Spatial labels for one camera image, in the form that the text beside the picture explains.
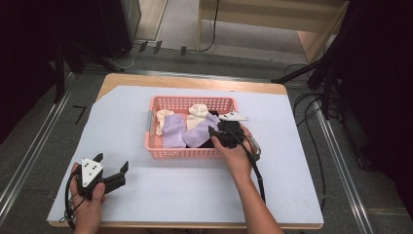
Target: beige cloth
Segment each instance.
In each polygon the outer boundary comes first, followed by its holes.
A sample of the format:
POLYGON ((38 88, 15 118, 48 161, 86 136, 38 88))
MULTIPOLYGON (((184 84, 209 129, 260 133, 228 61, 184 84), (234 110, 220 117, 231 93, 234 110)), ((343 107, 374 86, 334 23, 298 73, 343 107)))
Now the beige cloth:
POLYGON ((205 104, 194 104, 189 108, 188 117, 186 118, 186 128, 191 130, 201 122, 203 122, 208 114, 207 106, 205 104))
POLYGON ((158 110, 156 113, 156 117, 158 119, 159 125, 156 127, 156 135, 161 136, 162 133, 162 127, 165 124, 165 116, 173 114, 173 110, 168 110, 168 109, 162 109, 158 110))

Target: black curtain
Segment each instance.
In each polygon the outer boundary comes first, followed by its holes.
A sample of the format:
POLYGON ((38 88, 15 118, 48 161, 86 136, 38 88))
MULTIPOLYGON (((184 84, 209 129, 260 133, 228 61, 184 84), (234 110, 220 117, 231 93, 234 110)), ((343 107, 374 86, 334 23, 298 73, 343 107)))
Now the black curtain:
POLYGON ((46 1, 0 1, 0 143, 54 84, 46 1))
POLYGON ((351 3, 348 14, 365 10, 335 67, 339 90, 368 138, 359 152, 394 181, 413 217, 413 4, 351 3))

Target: metal bar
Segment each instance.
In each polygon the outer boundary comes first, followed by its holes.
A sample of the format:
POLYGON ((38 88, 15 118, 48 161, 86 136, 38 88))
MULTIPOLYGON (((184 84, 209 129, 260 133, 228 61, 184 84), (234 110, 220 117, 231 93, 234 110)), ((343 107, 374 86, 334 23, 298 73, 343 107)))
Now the metal bar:
MULTIPOLYGON (((133 75, 147 75, 147 76, 168 76, 168 77, 183 77, 183 78, 198 78, 198 79, 214 79, 214 80, 226 80, 226 81, 241 81, 241 82, 255 82, 255 83, 267 83, 270 84, 271 80, 266 78, 248 78, 248 77, 235 77, 235 76, 219 76, 219 75, 205 75, 205 74, 191 74, 191 73, 179 73, 179 72, 165 72, 165 71, 149 71, 149 70, 134 70, 126 71, 126 74, 133 75)), ((291 81, 284 84, 288 88, 304 88, 305 82, 291 81)))
POLYGON ((46 118, 36 137, 33 139, 32 143, 30 144, 30 147, 26 151, 23 159, 21 160, 18 169, 16 170, 12 179, 9 181, 0 196, 0 226, 3 224, 8 212, 10 211, 10 208, 17 199, 19 192, 24 185, 24 182, 30 174, 31 169, 33 168, 40 152, 42 151, 46 140, 52 132, 62 109, 67 103, 70 92, 72 90, 73 73, 70 73, 67 78, 69 83, 67 92, 58 103, 53 105, 48 117, 46 118))
POLYGON ((349 200, 350 207, 352 208, 353 215, 355 216, 358 229, 360 233, 373 234, 374 232, 368 219, 367 211, 362 204, 356 186, 349 170, 347 169, 346 162, 334 136, 330 122, 325 120, 323 114, 319 111, 320 102, 315 101, 314 106, 315 109, 317 109, 319 123, 321 124, 322 131, 324 132, 325 139, 327 140, 328 147, 330 148, 338 175, 343 183, 344 191, 346 192, 347 199, 349 200))

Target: table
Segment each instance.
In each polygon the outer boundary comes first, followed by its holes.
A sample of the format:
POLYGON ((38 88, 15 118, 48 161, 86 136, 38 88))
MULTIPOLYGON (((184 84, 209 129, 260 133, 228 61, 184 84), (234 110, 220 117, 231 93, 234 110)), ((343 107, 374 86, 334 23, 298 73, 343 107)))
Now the table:
MULTIPOLYGON (((217 0, 200 0, 198 50, 202 20, 214 20, 217 0)), ((297 30, 308 62, 313 62, 341 26, 349 1, 220 0, 217 21, 297 30)))
POLYGON ((238 192, 223 159, 155 160, 144 149, 149 100, 158 95, 234 97, 239 110, 250 118, 244 124, 263 149, 258 167, 270 211, 282 228, 322 227, 318 198, 284 86, 126 74, 105 78, 48 216, 51 225, 65 225, 58 220, 64 210, 64 185, 72 163, 102 152, 101 163, 108 172, 103 176, 117 173, 126 160, 130 161, 127 185, 107 195, 102 226, 245 228, 238 192), (262 105, 248 104, 256 97, 277 106, 266 107, 271 118, 261 116, 262 105), (279 123, 269 126, 272 118, 279 123), (273 137, 267 137, 263 129, 277 130, 273 137), (278 147, 272 146, 272 140, 280 143, 278 147))

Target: hand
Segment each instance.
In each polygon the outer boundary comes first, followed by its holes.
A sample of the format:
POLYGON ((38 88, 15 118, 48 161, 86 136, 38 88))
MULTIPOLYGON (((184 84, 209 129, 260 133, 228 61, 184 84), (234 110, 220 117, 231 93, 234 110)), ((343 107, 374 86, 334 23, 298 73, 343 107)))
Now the hand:
MULTIPOLYGON (((244 131, 246 137, 252 137, 252 134, 249 130, 241 125, 241 128, 244 131)), ((213 145, 215 148, 224 156, 227 163, 228 170, 233 177, 235 183, 244 183, 251 181, 251 163, 249 162, 248 157, 246 156, 245 150, 237 145, 235 148, 226 148, 222 146, 221 142, 216 136, 212 138, 213 145)), ((246 139, 243 142, 245 148, 252 153, 251 145, 246 139)))
MULTIPOLYGON (((79 165, 75 163, 73 165, 72 172, 74 172, 78 166, 79 165)), ((98 183, 94 188, 92 200, 90 201, 88 199, 85 199, 78 194, 77 177, 74 176, 72 178, 72 181, 70 181, 70 193, 73 197, 73 208, 76 208, 80 204, 80 206, 74 212, 76 217, 75 233, 94 234, 97 232, 102 218, 101 204, 106 200, 104 197, 104 191, 104 183, 98 183)))

